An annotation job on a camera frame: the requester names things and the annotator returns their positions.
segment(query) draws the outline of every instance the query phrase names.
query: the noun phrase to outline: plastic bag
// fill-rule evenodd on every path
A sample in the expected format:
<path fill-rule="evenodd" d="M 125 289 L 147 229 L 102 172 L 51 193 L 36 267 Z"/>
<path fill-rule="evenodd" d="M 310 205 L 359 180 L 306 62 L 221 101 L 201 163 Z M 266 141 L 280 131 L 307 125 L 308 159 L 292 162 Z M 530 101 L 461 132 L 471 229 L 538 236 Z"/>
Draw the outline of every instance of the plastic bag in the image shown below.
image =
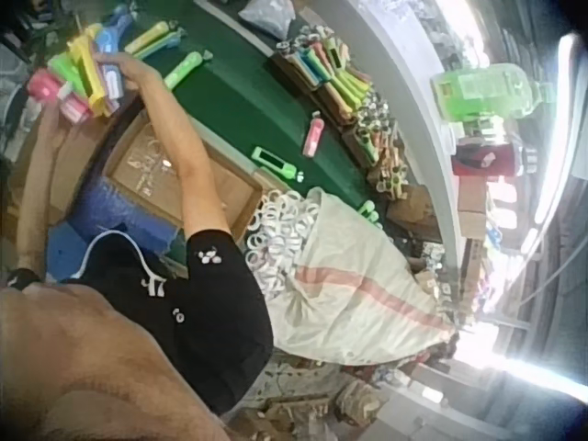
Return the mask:
<path fill-rule="evenodd" d="M 319 188 L 307 200 L 320 206 L 317 221 L 285 292 L 266 303 L 277 348 L 365 366 L 449 340 L 455 325 L 382 230 Z"/>
<path fill-rule="evenodd" d="M 239 17 L 277 39 L 285 40 L 296 13 L 290 0 L 251 0 Z"/>

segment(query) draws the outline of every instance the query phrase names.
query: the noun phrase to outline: green plastic bottle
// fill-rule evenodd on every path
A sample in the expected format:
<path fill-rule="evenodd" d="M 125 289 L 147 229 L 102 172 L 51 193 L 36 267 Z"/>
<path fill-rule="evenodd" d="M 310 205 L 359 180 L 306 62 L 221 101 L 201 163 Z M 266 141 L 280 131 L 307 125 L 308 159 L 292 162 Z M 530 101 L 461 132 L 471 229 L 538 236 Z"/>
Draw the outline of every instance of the green plastic bottle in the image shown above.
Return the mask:
<path fill-rule="evenodd" d="M 439 111 L 448 121 L 472 121 L 499 116 L 524 118 L 539 103 L 553 102 L 551 85 L 529 80 L 516 64 L 461 69 L 432 79 Z"/>

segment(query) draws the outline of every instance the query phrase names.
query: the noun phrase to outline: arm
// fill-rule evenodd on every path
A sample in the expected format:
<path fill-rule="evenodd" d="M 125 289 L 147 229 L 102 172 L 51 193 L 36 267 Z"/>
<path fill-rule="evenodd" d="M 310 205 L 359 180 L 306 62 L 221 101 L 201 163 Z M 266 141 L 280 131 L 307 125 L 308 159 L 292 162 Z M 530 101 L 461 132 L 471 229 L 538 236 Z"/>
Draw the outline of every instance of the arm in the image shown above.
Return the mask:
<path fill-rule="evenodd" d="M 41 278 L 45 277 L 51 181 L 63 141 L 58 129 L 59 112 L 57 107 L 47 105 L 41 115 L 18 216 L 17 267 L 30 269 Z"/>
<path fill-rule="evenodd" d="M 117 63 L 125 76 L 139 87 L 155 134 L 180 181 L 186 237 L 203 230 L 230 233 L 204 144 L 161 75 L 128 54 L 100 54 L 97 58 L 100 62 Z"/>

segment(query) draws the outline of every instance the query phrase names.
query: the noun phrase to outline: worker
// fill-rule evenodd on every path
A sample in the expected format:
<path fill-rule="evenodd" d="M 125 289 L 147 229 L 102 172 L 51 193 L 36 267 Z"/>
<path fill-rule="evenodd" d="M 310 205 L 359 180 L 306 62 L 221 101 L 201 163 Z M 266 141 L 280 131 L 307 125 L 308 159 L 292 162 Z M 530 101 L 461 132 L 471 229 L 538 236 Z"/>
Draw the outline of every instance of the worker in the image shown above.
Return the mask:
<path fill-rule="evenodd" d="M 202 140 L 161 75 L 126 54 L 96 57 L 138 87 L 177 173 L 189 279 L 164 277 L 128 235 L 105 232 L 72 278 L 43 282 L 51 180 L 76 130 L 66 133 L 48 104 L 20 207 L 17 269 L 0 293 L 4 428 L 34 439 L 227 439 L 215 414 L 242 398 L 272 352 L 263 295 Z"/>

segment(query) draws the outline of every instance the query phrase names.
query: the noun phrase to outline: bright light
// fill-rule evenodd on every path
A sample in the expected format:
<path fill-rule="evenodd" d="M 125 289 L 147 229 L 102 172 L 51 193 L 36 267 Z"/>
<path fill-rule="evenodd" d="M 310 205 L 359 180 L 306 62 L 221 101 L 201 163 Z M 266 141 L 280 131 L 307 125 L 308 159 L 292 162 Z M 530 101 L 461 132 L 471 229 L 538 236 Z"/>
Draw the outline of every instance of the bright light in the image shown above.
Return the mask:
<path fill-rule="evenodd" d="M 489 182 L 487 185 L 492 200 L 501 200 L 507 204 L 514 204 L 518 200 L 516 187 L 504 182 L 503 177 L 498 182 Z"/>
<path fill-rule="evenodd" d="M 506 280 L 508 280 L 509 282 L 515 280 L 518 277 L 518 275 L 521 274 L 521 270 L 523 269 L 524 263 L 525 258 L 523 256 L 512 256 L 508 262 Z"/>
<path fill-rule="evenodd" d="M 541 187 L 537 212 L 535 213 L 535 223 L 537 225 L 543 223 L 548 216 L 549 208 L 560 190 L 561 179 L 563 178 L 563 164 L 568 151 L 570 136 L 570 57 L 571 49 L 576 40 L 577 37 L 573 34 L 566 35 L 560 40 L 558 52 L 558 102 L 555 124 L 549 144 L 548 166 L 545 180 Z"/>
<path fill-rule="evenodd" d="M 527 254 L 529 251 L 531 251 L 531 247 L 533 246 L 533 243 L 535 243 L 537 236 L 539 236 L 539 231 L 537 228 L 532 228 L 529 230 L 529 232 L 526 234 L 525 241 L 521 246 L 521 253 Z"/>
<path fill-rule="evenodd" d="M 439 404 L 443 400 L 443 392 L 439 390 L 431 389 L 425 387 L 423 390 L 423 397 L 427 400 L 431 400 L 432 402 Z"/>
<path fill-rule="evenodd" d="M 565 393 L 584 404 L 588 404 L 588 387 L 566 379 L 548 369 L 530 365 L 524 361 L 494 356 L 490 367 L 508 372 L 513 377 L 535 384 L 543 389 L 556 390 Z"/>
<path fill-rule="evenodd" d="M 494 342 L 497 335 L 498 326 L 490 325 L 489 323 L 476 323 L 470 332 L 459 334 L 458 351 L 454 359 L 477 369 L 493 368 L 508 372 L 513 377 L 541 388 L 556 390 L 588 403 L 587 386 L 576 383 L 571 379 L 566 379 L 551 370 L 494 354 L 492 351 L 493 343 L 492 345 L 489 345 L 489 343 Z M 464 338 L 470 341 L 461 345 Z"/>
<path fill-rule="evenodd" d="M 478 369 L 486 368 L 500 328 L 492 323 L 475 322 L 459 333 L 458 350 L 453 359 Z"/>
<path fill-rule="evenodd" d="M 436 0 L 443 17 L 458 35 L 467 43 L 473 43 L 471 50 L 466 50 L 466 58 L 473 67 L 488 67 L 490 59 L 484 53 L 484 39 L 478 23 L 466 0 Z"/>
<path fill-rule="evenodd" d="M 518 225 L 516 213 L 511 209 L 493 209 L 492 216 L 501 229 L 514 230 Z"/>

